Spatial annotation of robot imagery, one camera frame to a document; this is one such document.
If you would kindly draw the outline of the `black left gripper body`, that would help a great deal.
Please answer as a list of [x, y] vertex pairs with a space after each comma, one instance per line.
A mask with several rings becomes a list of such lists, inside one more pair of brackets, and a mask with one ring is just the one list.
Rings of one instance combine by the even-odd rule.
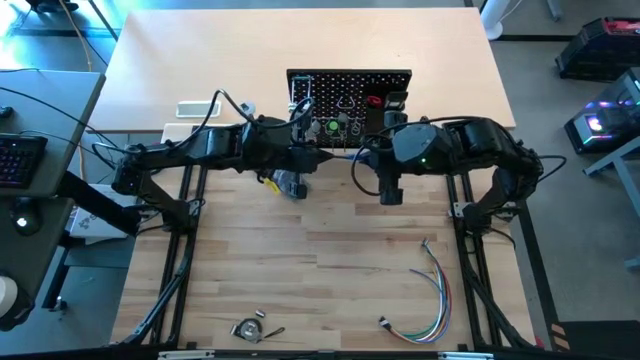
[[308, 186], [302, 175], [317, 170], [317, 148], [307, 139], [307, 131], [311, 128], [312, 107], [302, 107], [292, 113], [291, 145], [289, 147], [293, 162], [293, 178], [287, 185], [287, 194], [296, 200], [307, 197]]

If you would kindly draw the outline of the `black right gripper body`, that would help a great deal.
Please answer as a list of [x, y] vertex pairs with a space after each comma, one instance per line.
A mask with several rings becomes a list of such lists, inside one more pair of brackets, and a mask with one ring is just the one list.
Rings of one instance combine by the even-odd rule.
[[[389, 130], [398, 130], [399, 125], [395, 125], [389, 127]], [[385, 130], [377, 133], [374, 137], [372, 150], [378, 149], [392, 149], [392, 138], [394, 134], [387, 134]], [[380, 195], [380, 203], [382, 205], [401, 205], [403, 200], [403, 190], [399, 187], [399, 180], [402, 175], [401, 165], [396, 161], [396, 168], [392, 171], [381, 171], [376, 172], [378, 176], [379, 185], [379, 195]]]

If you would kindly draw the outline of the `green black handle screwdriver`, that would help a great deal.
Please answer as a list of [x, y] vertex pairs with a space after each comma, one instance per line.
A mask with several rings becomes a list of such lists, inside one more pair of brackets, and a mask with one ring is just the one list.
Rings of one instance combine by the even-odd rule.
[[329, 120], [325, 125], [325, 134], [329, 139], [330, 147], [332, 149], [335, 148], [336, 141], [341, 138], [339, 129], [340, 129], [339, 123], [335, 119]]

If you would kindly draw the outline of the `black tape measure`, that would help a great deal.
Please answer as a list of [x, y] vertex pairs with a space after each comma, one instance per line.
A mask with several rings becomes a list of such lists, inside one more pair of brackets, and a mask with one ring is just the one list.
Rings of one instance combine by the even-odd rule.
[[279, 335], [285, 330], [285, 327], [280, 327], [270, 333], [265, 333], [264, 327], [259, 319], [245, 318], [238, 324], [232, 326], [230, 334], [250, 343], [257, 344], [267, 338]]

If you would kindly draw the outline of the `black pegboard storage bin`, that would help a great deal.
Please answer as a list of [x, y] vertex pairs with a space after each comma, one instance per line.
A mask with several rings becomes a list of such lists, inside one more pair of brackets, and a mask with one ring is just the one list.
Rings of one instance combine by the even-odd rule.
[[[386, 95], [374, 95], [385, 100]], [[387, 134], [393, 135], [395, 130], [389, 130], [389, 127], [404, 124], [408, 122], [408, 116], [403, 111], [386, 111], [384, 105], [381, 109], [370, 108], [367, 106], [366, 97], [366, 116], [365, 116], [365, 128], [368, 134], [377, 134], [385, 130]]]

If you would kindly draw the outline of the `black metal pegboard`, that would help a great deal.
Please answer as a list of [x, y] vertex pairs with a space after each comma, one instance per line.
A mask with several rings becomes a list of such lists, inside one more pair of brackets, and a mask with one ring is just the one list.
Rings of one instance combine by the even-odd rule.
[[[292, 75], [309, 75], [312, 77], [311, 98], [312, 121], [317, 120], [322, 128], [313, 142], [321, 148], [331, 148], [329, 139], [323, 132], [325, 119], [337, 118], [346, 113], [349, 118], [358, 119], [363, 125], [357, 136], [348, 136], [346, 149], [360, 146], [363, 135], [368, 134], [365, 128], [366, 97], [382, 95], [391, 91], [408, 93], [412, 71], [409, 69], [289, 69], [286, 71], [288, 91], [289, 79]], [[342, 110], [336, 107], [340, 96], [352, 96], [356, 102], [353, 109]], [[336, 141], [335, 148], [342, 148], [341, 140]]]

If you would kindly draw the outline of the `long double prong hook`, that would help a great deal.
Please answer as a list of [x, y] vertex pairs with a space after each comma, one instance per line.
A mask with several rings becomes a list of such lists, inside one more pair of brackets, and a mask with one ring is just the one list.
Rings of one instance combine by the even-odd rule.
[[311, 96], [312, 77], [309, 75], [292, 75], [289, 79], [290, 102], [300, 103]]

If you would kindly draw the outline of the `white rectangular tray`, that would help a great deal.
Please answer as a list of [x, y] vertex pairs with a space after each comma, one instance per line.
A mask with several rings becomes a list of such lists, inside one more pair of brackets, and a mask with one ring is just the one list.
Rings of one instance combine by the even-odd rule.
[[206, 116], [218, 117], [221, 112], [221, 102], [216, 101], [180, 101], [176, 106], [175, 116], [179, 119], [204, 119]]

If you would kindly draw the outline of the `silver aluminium extrusion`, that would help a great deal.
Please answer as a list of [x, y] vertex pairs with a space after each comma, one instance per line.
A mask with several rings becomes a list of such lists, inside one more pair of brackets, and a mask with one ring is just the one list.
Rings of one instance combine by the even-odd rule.
[[212, 360], [214, 350], [174, 350], [159, 352], [157, 360]]
[[494, 354], [482, 352], [438, 352], [438, 360], [495, 360]]

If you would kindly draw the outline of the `computer case with lights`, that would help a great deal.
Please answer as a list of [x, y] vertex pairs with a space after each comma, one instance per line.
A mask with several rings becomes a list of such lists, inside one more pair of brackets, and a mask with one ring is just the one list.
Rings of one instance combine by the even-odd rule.
[[640, 67], [587, 102], [564, 130], [577, 154], [607, 153], [640, 136]]

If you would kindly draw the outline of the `grey office desk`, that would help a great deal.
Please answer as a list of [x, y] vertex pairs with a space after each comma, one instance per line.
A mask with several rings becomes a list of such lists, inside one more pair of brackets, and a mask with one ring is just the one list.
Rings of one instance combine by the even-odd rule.
[[1, 188], [0, 197], [51, 197], [67, 172], [97, 103], [105, 76], [95, 72], [0, 72], [0, 105], [14, 109], [0, 134], [44, 135], [44, 155], [26, 189]]

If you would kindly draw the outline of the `black equipment case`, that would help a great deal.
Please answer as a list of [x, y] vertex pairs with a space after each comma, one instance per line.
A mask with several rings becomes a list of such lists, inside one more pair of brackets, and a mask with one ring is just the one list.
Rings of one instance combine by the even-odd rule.
[[640, 67], [640, 18], [603, 17], [585, 24], [555, 64], [563, 79], [616, 80]]

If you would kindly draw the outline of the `black ramp with orange stripes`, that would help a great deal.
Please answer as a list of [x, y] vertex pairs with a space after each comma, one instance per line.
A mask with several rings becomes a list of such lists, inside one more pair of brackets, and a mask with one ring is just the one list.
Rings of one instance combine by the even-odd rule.
[[560, 322], [550, 327], [559, 351], [640, 360], [640, 321]]

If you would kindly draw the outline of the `dark grey desk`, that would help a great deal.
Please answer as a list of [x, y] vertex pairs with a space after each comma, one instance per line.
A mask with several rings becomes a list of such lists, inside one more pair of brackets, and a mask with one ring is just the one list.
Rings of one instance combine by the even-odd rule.
[[0, 198], [0, 274], [9, 276], [29, 297], [35, 298], [61, 239], [73, 202], [35, 199], [42, 215], [41, 229], [22, 236], [12, 225], [9, 210], [14, 199]]

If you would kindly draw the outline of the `black keyboard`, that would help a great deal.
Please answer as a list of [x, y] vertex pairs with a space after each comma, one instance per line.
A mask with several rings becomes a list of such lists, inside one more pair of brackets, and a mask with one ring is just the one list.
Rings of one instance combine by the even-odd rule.
[[0, 133], [0, 188], [28, 188], [47, 143], [42, 136]]

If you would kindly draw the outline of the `white tape roll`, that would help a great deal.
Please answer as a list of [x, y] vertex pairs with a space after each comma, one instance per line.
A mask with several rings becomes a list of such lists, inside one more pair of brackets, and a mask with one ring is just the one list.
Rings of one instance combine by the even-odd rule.
[[7, 316], [18, 302], [19, 287], [8, 276], [0, 275], [0, 319]]

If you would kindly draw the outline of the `black aluminium frame rail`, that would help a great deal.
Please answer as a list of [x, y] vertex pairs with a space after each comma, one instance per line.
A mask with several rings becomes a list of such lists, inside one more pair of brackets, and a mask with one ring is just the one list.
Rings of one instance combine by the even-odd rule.
[[474, 8], [133, 11], [90, 123], [106, 133], [158, 132], [176, 121], [180, 102], [218, 89], [282, 118], [292, 68], [408, 69], [411, 118], [515, 124]]

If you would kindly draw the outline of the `white pedestal base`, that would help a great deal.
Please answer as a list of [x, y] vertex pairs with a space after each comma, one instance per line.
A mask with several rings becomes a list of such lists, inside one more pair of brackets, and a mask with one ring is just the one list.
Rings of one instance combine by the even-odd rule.
[[504, 31], [502, 22], [513, 13], [523, 0], [485, 0], [480, 17], [489, 41], [497, 40]]

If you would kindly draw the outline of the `grey table leg frame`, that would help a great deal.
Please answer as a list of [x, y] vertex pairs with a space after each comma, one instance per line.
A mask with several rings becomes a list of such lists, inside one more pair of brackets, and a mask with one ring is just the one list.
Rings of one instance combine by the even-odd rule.
[[582, 173], [586, 176], [595, 176], [612, 167], [616, 171], [636, 215], [640, 218], [640, 187], [634, 182], [626, 164], [626, 161], [631, 158], [640, 159], [640, 136], [629, 140], [618, 149], [584, 168]]

